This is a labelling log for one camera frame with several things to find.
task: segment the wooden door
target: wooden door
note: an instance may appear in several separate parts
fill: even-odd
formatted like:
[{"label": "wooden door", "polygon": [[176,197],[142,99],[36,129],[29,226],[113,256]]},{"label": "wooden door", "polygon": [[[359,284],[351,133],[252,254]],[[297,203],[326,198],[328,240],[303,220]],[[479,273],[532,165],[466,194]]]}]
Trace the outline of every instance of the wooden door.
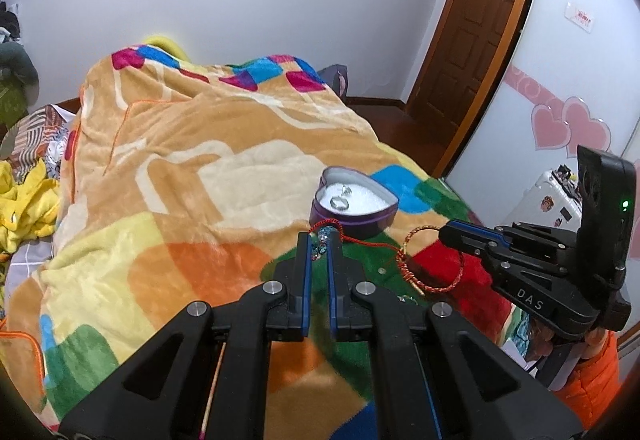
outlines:
[{"label": "wooden door", "polygon": [[443,13],[444,25],[431,43],[408,112],[444,147],[478,92],[513,1],[452,0],[448,15]]}]

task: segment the silver ring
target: silver ring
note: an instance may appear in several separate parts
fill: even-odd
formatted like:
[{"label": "silver ring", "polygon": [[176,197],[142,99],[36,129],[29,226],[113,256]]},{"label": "silver ring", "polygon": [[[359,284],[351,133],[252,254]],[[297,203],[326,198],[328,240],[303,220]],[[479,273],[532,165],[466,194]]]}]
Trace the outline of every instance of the silver ring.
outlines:
[{"label": "silver ring", "polygon": [[329,203],[336,211],[346,211],[349,208],[349,201],[341,196],[331,197]]}]

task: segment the heart-shaped box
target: heart-shaped box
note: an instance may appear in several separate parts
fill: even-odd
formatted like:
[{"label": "heart-shaped box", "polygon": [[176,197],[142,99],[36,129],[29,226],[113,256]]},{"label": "heart-shaped box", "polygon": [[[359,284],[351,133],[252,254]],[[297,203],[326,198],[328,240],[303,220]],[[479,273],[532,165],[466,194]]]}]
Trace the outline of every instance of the heart-shaped box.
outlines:
[{"label": "heart-shaped box", "polygon": [[[358,184],[382,198],[383,201],[388,203],[388,207],[379,211],[359,215],[346,215],[332,211],[324,207],[320,201],[327,186],[337,183]],[[313,226],[320,220],[333,218],[342,224],[344,233],[347,236],[358,240],[367,240],[380,234],[393,223],[396,212],[398,212],[398,203],[399,200],[396,195],[379,182],[373,180],[370,176],[356,169],[330,166],[322,172],[322,176],[320,177],[320,184],[311,204],[309,223]]]}]

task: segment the orange puffer jacket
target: orange puffer jacket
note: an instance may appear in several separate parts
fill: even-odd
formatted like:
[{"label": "orange puffer jacket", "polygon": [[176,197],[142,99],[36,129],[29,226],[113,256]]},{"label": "orange puffer jacket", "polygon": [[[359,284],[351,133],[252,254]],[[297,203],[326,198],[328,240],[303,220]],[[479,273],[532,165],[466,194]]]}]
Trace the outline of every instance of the orange puffer jacket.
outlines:
[{"label": "orange puffer jacket", "polygon": [[566,385],[556,395],[575,411],[585,429],[591,428],[620,389],[616,336],[593,359],[578,363]]}]

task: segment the metal screw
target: metal screw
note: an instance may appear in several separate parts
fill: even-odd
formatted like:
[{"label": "metal screw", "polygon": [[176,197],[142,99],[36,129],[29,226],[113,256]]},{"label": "metal screw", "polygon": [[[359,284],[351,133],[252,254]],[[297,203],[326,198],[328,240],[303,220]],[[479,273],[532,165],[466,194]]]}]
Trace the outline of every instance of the metal screw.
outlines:
[{"label": "metal screw", "polygon": [[262,286],[262,289],[267,294],[277,294],[280,290],[282,290],[282,284],[281,284],[281,282],[272,279],[271,281],[267,281]]},{"label": "metal screw", "polygon": [[361,281],[356,285],[356,292],[362,295],[371,295],[376,291],[376,286],[370,281]]},{"label": "metal screw", "polygon": [[451,308],[451,305],[449,303],[438,301],[431,307],[431,311],[438,317],[449,317],[453,312],[453,309]]},{"label": "metal screw", "polygon": [[189,303],[187,313],[194,317],[199,317],[207,311],[207,304],[204,301],[194,301]]}]

